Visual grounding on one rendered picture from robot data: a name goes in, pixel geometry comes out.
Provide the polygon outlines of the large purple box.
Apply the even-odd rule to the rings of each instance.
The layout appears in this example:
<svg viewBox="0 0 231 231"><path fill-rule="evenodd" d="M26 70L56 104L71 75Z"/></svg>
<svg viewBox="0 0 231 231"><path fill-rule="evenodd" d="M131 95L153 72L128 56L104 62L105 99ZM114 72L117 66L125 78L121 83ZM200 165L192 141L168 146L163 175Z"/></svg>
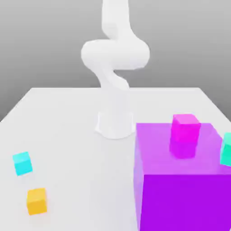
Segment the large purple box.
<svg viewBox="0 0 231 231"><path fill-rule="evenodd" d="M138 231L230 231L231 167L222 138L203 123L197 144L171 140L170 123L138 123L134 196Z"/></svg>

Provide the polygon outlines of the small magenta cube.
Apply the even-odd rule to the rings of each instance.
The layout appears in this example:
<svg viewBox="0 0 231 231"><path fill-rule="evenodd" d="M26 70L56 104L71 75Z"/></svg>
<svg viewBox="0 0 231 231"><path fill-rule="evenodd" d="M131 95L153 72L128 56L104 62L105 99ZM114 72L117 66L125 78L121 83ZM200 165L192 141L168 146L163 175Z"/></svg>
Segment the small magenta cube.
<svg viewBox="0 0 231 231"><path fill-rule="evenodd" d="M194 158L201 123L193 114L174 114L171 124L170 152L178 159Z"/></svg>

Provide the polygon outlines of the small cyan cube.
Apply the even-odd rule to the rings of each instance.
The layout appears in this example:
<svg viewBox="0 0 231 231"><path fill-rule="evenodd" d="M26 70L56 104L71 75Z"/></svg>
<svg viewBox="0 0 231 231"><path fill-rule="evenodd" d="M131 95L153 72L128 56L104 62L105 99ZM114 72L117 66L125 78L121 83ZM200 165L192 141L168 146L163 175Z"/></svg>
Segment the small cyan cube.
<svg viewBox="0 0 231 231"><path fill-rule="evenodd" d="M17 176L32 172L32 163L28 152L13 155L13 161Z"/></svg>

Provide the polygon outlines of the small yellow cube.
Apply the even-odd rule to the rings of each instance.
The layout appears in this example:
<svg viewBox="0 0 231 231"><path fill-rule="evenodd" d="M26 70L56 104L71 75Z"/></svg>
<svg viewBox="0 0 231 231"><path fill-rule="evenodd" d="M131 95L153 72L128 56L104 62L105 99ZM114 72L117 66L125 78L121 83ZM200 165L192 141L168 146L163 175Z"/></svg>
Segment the small yellow cube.
<svg viewBox="0 0 231 231"><path fill-rule="evenodd" d="M27 209L29 215L47 212L46 189L30 189L27 193Z"/></svg>

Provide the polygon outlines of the small green cube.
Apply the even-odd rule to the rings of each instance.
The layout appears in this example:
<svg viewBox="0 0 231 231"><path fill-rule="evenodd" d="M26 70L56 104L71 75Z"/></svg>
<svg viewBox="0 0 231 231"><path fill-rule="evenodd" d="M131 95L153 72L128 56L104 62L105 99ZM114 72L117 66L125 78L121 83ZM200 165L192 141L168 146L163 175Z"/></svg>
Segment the small green cube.
<svg viewBox="0 0 231 231"><path fill-rule="evenodd" d="M231 166L231 132L224 134L220 151L220 163Z"/></svg>

